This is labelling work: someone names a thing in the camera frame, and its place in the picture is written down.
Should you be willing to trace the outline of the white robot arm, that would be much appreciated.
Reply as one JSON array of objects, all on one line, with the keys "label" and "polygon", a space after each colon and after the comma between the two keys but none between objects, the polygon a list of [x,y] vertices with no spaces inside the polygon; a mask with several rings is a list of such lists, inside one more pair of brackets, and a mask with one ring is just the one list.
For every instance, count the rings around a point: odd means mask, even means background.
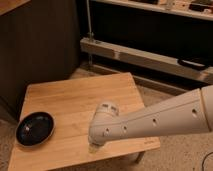
[{"label": "white robot arm", "polygon": [[213,85],[120,115],[116,104],[100,103],[89,124],[91,152],[107,142],[213,132]]}]

